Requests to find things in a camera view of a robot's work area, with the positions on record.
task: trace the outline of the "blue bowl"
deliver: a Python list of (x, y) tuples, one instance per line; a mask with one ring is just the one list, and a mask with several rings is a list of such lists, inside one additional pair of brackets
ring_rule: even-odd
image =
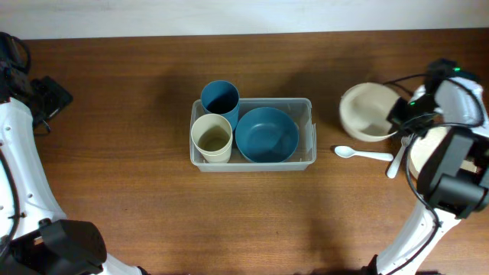
[(299, 131), (292, 118), (281, 110), (256, 108), (236, 126), (236, 144), (249, 161), (278, 163), (292, 156), (299, 144)]

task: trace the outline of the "wooden table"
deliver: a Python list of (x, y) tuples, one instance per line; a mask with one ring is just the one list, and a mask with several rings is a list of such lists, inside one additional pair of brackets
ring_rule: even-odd
[[(416, 201), (387, 164), (341, 159), (338, 122), (349, 87), (457, 60), (489, 86), (489, 30), (365, 31), (221, 37), (28, 41), (32, 77), (74, 96), (38, 137), (51, 189), (71, 219), (91, 221), (111, 254), (152, 274), (293, 274), (360, 268), (390, 244)], [(189, 160), (192, 103), (227, 79), (241, 97), (306, 97), (317, 161), (303, 172), (200, 173)], [(408, 82), (410, 88), (420, 79)], [(422, 265), (489, 269), (489, 214), (473, 214)]]

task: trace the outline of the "spoon head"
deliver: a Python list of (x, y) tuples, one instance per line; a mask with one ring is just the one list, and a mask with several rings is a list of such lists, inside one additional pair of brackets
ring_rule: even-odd
[(353, 157), (353, 155), (355, 154), (355, 150), (351, 149), (348, 146), (337, 146), (335, 147), (335, 153), (340, 157), (349, 158)]

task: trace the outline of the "white plastic utensil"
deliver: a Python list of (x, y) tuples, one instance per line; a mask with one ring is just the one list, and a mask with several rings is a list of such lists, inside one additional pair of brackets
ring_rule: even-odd
[(392, 161), (394, 156), (389, 153), (362, 152), (351, 149), (348, 146), (335, 147), (335, 153), (340, 157), (349, 158), (353, 156), (370, 157), (375, 160)]
[(397, 171), (399, 171), (400, 162), (403, 159), (404, 152), (406, 151), (406, 147), (411, 143), (412, 139), (412, 135), (400, 139), (401, 147), (399, 149), (399, 152), (397, 153), (394, 161), (390, 164), (389, 170), (387, 171), (387, 176), (389, 178), (393, 179), (396, 177)]

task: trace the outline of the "blue cup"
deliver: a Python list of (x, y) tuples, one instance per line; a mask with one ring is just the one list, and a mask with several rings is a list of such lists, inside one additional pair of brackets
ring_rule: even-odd
[(206, 114), (218, 114), (225, 117), (234, 131), (238, 124), (239, 92), (230, 82), (216, 80), (207, 84), (200, 95)]

